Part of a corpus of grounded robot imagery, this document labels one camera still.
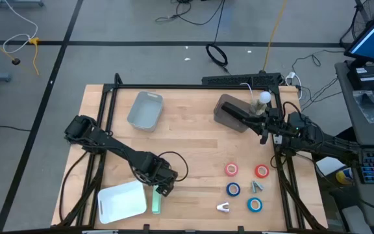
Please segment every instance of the tape roll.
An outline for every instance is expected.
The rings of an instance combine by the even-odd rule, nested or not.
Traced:
[[[233,162],[230,162],[225,166],[225,173],[228,176],[235,176],[238,173],[238,170],[238,165],[234,164]]]
[[[240,193],[240,187],[237,183],[229,183],[227,186],[226,186],[226,192],[229,196],[237,196],[239,195]]]
[[[263,164],[259,164],[255,168],[255,175],[259,178],[265,178],[269,175],[269,169]]]
[[[262,201],[259,198],[251,198],[247,201],[247,208],[252,212],[259,212],[262,210]]]

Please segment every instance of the green object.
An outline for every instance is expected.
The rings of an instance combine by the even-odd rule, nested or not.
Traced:
[[[161,213],[161,194],[156,192],[156,188],[158,188],[158,185],[155,185],[153,187],[154,192],[153,192],[153,214],[160,214]]]

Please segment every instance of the metal clip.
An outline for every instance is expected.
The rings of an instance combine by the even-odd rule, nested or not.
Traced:
[[[256,193],[256,185],[255,185],[255,183],[252,181],[251,184],[252,184],[252,191],[253,191],[253,193]]]
[[[264,190],[264,187],[260,183],[258,183],[256,181],[253,181],[253,184],[254,184],[254,186],[258,187],[261,191]]]
[[[222,212],[227,213],[227,212],[229,212],[229,203],[228,203],[228,202],[225,202],[225,203],[223,203],[223,204],[219,204],[219,205],[216,207],[216,209],[217,209],[218,211],[222,211]]]

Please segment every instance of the white ball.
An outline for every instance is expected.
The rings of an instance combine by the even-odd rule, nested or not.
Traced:
[[[263,91],[259,95],[259,102],[266,104],[271,101],[271,94],[267,91]]]

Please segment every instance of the gray floor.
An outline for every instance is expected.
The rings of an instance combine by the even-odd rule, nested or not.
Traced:
[[[24,8],[18,12],[39,25],[41,40],[62,40],[76,2],[50,0],[45,2],[44,8]],[[281,4],[281,1],[227,1],[218,40],[267,42]],[[186,17],[203,21],[217,5],[218,1],[194,1],[191,14]],[[354,1],[290,0],[274,41],[336,43],[350,24],[353,6]],[[181,20],[162,24],[154,22],[159,16],[172,15],[174,10],[175,5],[169,1],[84,0],[71,40],[213,40],[217,25],[215,19],[204,26],[190,25]],[[33,30],[32,25],[0,8],[0,40],[17,33],[30,34]],[[0,124],[31,128],[59,48],[39,47],[37,65],[41,77],[33,74],[33,46],[26,46],[16,53],[29,71],[11,65],[0,52],[0,72],[10,72],[13,77],[11,83],[0,83]],[[262,69],[265,47],[222,49],[229,57],[231,73],[256,73]],[[287,75],[297,57],[321,49],[273,47],[266,70]],[[314,66],[310,59],[299,61],[295,66],[303,86],[314,92],[335,78],[334,64],[345,59],[341,53],[320,53],[318,58],[321,67]],[[127,84],[200,84],[202,76],[224,75],[211,63],[204,47],[69,46],[5,231],[50,225],[69,150],[63,139],[63,130],[78,113],[85,85],[111,83],[116,72]],[[336,83],[324,96],[338,91],[340,87]],[[336,134],[351,125],[342,95],[313,104],[305,114],[329,134]],[[28,133],[0,129],[0,210],[27,137]]]

